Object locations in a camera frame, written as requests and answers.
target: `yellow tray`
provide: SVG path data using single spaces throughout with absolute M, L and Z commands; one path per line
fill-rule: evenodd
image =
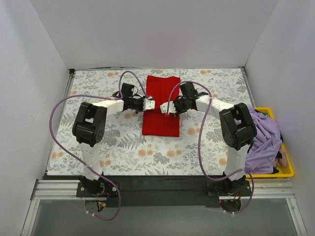
M 272 119 L 275 119 L 274 115 L 272 114 L 272 111 L 268 107 L 256 107 L 256 110 L 263 112 L 265 114 L 268 114 Z M 287 161 L 289 162 L 289 166 L 287 167 L 279 167 L 277 166 L 277 170 L 279 173 L 276 174 L 264 174 L 264 175 L 253 175 L 253 178 L 289 178 L 294 176 L 294 171 L 292 168 L 292 164 L 289 158 L 289 155 L 287 153 L 287 149 L 284 144 L 282 144 L 282 147 L 284 148 L 286 152 Z

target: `red cloth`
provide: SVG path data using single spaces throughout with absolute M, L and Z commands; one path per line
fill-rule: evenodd
M 145 111 L 143 114 L 143 135 L 179 137 L 179 116 L 161 113 L 160 105 L 168 101 L 168 97 L 181 78 L 172 76 L 160 78 L 148 75 L 147 95 L 152 96 L 156 102 L 154 110 Z M 171 101 L 179 95 L 179 86 L 174 90 Z

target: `table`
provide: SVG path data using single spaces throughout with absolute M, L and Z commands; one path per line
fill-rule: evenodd
M 124 72 L 118 70 L 76 71 L 70 95 L 85 94 L 111 96 L 118 90 L 118 80 Z M 148 75 L 158 77 L 177 76 L 181 80 L 193 80 L 208 87 L 213 97 L 224 102 L 251 105 L 241 69 L 134 69 L 146 84 Z M 125 74 L 123 82 L 140 86 L 131 74 Z M 98 99 L 73 98 L 66 102 L 57 131 L 57 139 L 71 152 L 82 157 L 81 150 L 72 135 L 72 126 L 84 101 Z M 202 175 L 197 156 L 197 142 L 204 113 L 191 110 L 180 116 L 180 136 L 143 136 L 143 113 L 131 110 L 112 115 L 106 120 L 105 135 L 100 145 L 100 163 L 105 175 Z M 221 175 L 226 166 L 227 145 L 223 141 L 220 121 L 208 116 L 202 134 L 201 154 L 205 171 L 209 175 Z M 77 176 L 83 164 L 54 144 L 47 165 L 48 176 Z

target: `lavender fabric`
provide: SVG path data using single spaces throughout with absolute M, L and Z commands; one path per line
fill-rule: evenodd
M 280 129 L 269 116 L 248 106 L 257 129 L 252 148 L 246 157 L 245 170 L 252 174 L 270 174 L 281 147 Z

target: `white backdrop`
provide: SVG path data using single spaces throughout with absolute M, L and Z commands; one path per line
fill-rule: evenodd
M 309 235 L 315 235 L 314 42 L 315 2 L 280 0 L 245 67 L 257 106 L 277 117 Z
M 244 66 L 278 0 L 31 0 L 68 68 Z
M 17 236 L 46 169 L 48 119 L 68 71 L 29 0 L 0 0 L 0 29 L 0 235 Z

